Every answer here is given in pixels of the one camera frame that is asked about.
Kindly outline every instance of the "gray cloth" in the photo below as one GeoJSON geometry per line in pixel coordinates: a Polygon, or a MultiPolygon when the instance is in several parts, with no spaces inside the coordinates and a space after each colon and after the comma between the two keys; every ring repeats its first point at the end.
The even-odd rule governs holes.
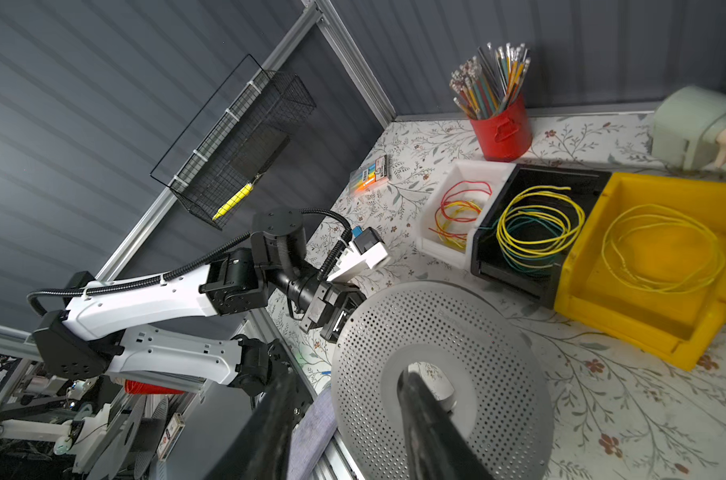
{"type": "Polygon", "coordinates": [[[336,416],[330,389],[323,390],[304,415],[291,437],[288,457],[288,480],[306,480],[330,438],[336,432],[336,416]]]}

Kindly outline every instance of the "yellow handle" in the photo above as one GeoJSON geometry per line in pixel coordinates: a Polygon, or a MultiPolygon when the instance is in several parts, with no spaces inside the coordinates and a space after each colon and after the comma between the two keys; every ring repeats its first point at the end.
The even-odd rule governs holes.
{"type": "Polygon", "coordinates": [[[240,203],[240,200],[247,197],[248,194],[251,193],[251,190],[253,190],[253,188],[253,184],[246,184],[245,187],[242,187],[239,192],[237,192],[235,195],[232,196],[232,198],[227,200],[226,204],[219,208],[219,211],[216,212],[216,215],[214,215],[213,219],[216,220],[220,216],[225,216],[227,212],[229,212],[235,205],[240,203]]]}

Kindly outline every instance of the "black wire basket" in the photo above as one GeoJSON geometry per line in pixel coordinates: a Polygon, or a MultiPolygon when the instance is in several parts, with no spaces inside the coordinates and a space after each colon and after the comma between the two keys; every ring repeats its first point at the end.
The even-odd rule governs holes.
{"type": "Polygon", "coordinates": [[[177,173],[169,181],[156,177],[172,149],[178,150],[179,138],[151,172],[189,213],[220,230],[316,106],[296,74],[263,70],[250,54],[230,77],[246,58],[258,66],[256,75],[177,173]]]}

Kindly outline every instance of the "red pencil holder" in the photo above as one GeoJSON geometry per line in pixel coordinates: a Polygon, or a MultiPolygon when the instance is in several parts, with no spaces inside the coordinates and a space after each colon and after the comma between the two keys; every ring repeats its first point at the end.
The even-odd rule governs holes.
{"type": "Polygon", "coordinates": [[[472,120],[477,143],[488,161],[510,162],[531,147],[533,134],[522,95],[506,110],[486,120],[472,120]]]}

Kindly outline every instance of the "floral tablecloth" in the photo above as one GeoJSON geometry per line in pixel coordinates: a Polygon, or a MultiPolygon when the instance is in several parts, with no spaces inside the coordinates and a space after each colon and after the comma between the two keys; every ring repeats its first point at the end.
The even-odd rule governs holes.
{"type": "MultiPolygon", "coordinates": [[[[528,164],[680,175],[649,155],[651,115],[533,118],[528,164]]],[[[355,282],[370,295],[395,283],[444,280],[494,305],[530,340],[548,380],[555,435],[547,478],[726,478],[726,326],[692,372],[539,308],[416,250],[416,218],[454,159],[478,158],[469,122],[392,123],[368,158],[387,154],[393,180],[367,196],[342,194],[334,210],[379,231],[394,261],[355,282]]],[[[723,173],[696,178],[726,181],[723,173]]],[[[308,244],[319,265],[340,231],[323,222],[308,244]]],[[[268,311],[317,390],[331,380],[334,346],[303,334],[284,297],[268,311]]]]}

